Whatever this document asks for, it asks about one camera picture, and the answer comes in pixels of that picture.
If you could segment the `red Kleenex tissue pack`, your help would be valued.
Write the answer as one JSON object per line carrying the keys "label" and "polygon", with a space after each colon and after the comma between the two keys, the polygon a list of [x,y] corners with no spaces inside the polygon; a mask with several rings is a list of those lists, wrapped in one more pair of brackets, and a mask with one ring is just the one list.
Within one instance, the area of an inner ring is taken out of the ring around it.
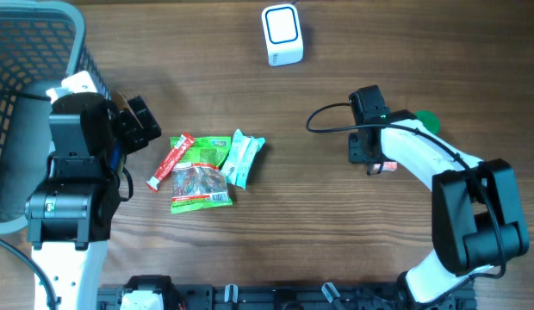
{"label": "red Kleenex tissue pack", "polygon": [[372,170],[379,174],[384,171],[396,171],[398,169],[398,163],[395,161],[384,162],[383,164],[373,164]]}

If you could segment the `red candy bar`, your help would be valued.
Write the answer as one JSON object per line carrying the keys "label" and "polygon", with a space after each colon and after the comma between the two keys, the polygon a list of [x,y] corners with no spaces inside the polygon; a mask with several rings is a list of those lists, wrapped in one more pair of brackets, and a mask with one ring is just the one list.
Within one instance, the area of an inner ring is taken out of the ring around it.
{"label": "red candy bar", "polygon": [[146,181],[147,186],[153,192],[158,192],[159,185],[171,174],[175,165],[180,161],[183,155],[193,146],[195,138],[189,133],[182,133],[177,143],[171,148],[165,156],[162,163],[158,166],[152,177]]}

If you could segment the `green snack bag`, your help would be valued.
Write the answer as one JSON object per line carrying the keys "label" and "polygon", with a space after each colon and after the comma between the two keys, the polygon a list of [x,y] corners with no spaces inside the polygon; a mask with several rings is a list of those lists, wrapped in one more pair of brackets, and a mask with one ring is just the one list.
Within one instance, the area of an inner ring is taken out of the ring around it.
{"label": "green snack bag", "polygon": [[228,156],[231,144],[232,138],[229,136],[195,138],[195,142],[182,156],[179,163],[202,163],[220,168]]}

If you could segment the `green lid jar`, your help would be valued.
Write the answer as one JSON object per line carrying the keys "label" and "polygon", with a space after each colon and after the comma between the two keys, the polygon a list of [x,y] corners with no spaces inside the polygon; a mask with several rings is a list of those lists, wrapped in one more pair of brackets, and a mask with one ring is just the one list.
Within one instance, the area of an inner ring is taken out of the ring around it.
{"label": "green lid jar", "polygon": [[438,135],[440,131],[440,120],[429,110],[418,110],[414,113],[424,127],[432,134]]}

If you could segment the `clear gummy candy bag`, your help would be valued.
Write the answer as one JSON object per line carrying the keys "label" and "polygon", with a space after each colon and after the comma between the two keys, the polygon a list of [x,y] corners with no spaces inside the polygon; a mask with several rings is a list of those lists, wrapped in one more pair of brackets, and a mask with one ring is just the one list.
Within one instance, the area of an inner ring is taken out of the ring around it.
{"label": "clear gummy candy bag", "polygon": [[211,164],[177,164],[171,175],[172,214],[233,205],[226,177]]}

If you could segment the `mint green wipes pack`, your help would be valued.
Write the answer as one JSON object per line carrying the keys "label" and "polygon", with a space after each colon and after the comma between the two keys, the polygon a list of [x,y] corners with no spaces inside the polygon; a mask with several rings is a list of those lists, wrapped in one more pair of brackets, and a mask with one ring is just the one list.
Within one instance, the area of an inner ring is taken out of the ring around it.
{"label": "mint green wipes pack", "polygon": [[246,189],[253,160],[265,143],[265,138],[244,135],[239,129],[234,132],[227,159],[221,173],[228,183]]}

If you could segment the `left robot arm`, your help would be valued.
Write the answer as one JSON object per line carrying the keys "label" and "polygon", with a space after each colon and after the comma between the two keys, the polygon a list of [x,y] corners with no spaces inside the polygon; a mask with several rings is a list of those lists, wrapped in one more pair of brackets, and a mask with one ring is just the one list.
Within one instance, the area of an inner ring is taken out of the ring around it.
{"label": "left robot arm", "polygon": [[95,309],[127,156],[161,128],[142,97],[123,106],[92,92],[62,96],[48,118],[53,150],[26,201],[35,308]]}

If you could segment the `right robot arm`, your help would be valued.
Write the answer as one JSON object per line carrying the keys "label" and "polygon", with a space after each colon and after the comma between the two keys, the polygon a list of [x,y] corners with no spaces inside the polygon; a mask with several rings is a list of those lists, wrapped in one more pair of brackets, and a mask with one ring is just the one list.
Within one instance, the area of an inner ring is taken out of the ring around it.
{"label": "right robot arm", "polygon": [[513,168],[503,159],[484,161],[431,133],[407,110],[393,112],[378,86],[349,96],[356,128],[349,135],[352,163],[379,174],[395,162],[432,193],[430,254],[399,280],[398,302],[421,309],[435,305],[478,277],[496,277],[509,260],[529,249],[529,235]]}

